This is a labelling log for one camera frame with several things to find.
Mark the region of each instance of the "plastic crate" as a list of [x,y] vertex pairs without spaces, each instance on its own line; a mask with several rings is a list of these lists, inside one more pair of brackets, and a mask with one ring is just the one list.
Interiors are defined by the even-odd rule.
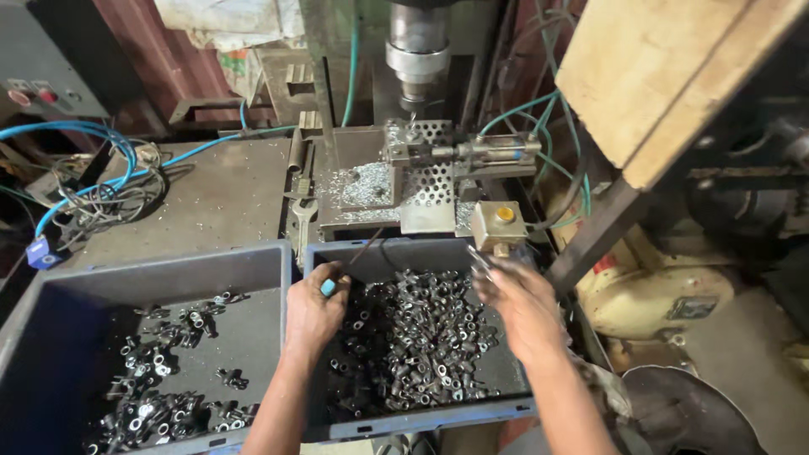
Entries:
[[[291,264],[289,242],[277,240],[221,253],[40,273],[0,330],[2,452],[83,453],[89,422],[114,405],[104,399],[112,377],[125,374],[118,352],[124,337],[159,321],[142,321],[131,307],[159,304],[171,309],[174,321],[177,309],[225,290],[247,293],[214,317],[218,337],[203,335],[193,349],[171,349],[180,370],[156,389],[197,391],[207,402],[260,402],[281,353]],[[249,386],[239,391],[222,385],[214,376],[218,367],[242,369]],[[205,452],[241,443],[248,432],[208,433],[133,452]]]
[[[304,262],[304,274],[319,264],[343,261],[347,264],[361,249],[365,241],[340,241],[309,245]],[[472,260],[466,252],[467,241],[462,239],[411,240],[407,238],[375,242],[356,263],[345,272],[353,279],[375,283],[394,278],[397,270],[469,270]],[[467,300],[477,300],[474,291]],[[499,315],[491,308],[484,314],[486,320],[503,333]],[[508,349],[505,338],[476,362],[476,379],[486,382],[491,389],[500,389],[502,395],[479,402],[441,406],[427,410],[400,412],[378,418],[349,422],[332,422],[326,411],[328,375],[326,358],[321,357],[313,378],[308,412],[308,426],[304,442],[356,440],[391,434],[423,432],[439,428],[458,427],[498,420],[516,419],[534,415],[535,404],[530,385],[522,365]]]

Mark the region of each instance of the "electrical panel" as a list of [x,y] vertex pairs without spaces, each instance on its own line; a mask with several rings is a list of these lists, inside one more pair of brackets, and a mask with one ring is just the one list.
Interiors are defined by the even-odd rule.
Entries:
[[92,0],[0,0],[0,86],[44,116],[111,117],[145,96]]

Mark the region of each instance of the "open-end wrench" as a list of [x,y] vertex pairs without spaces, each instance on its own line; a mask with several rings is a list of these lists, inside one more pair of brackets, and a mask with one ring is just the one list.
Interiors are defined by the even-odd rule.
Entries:
[[306,252],[306,245],[309,243],[309,222],[317,213],[317,199],[313,200],[308,207],[303,206],[303,199],[298,199],[292,204],[292,213],[298,216],[298,266],[303,267],[303,255]]

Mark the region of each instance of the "wooden beam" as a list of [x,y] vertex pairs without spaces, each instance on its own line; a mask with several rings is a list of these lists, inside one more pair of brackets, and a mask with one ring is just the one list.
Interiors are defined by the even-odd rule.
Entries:
[[557,85],[634,188],[654,184],[807,0],[590,0]]

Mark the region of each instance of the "emergency stop button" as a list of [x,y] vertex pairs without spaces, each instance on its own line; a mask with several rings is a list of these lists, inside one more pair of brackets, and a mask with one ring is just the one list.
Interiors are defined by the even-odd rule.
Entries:
[[40,89],[40,98],[48,104],[53,104],[59,101],[59,96],[56,93],[53,93],[52,90],[47,88]]
[[9,90],[8,97],[11,98],[12,101],[23,106],[24,108],[31,106],[31,97],[28,96],[27,93],[24,91],[19,90]]

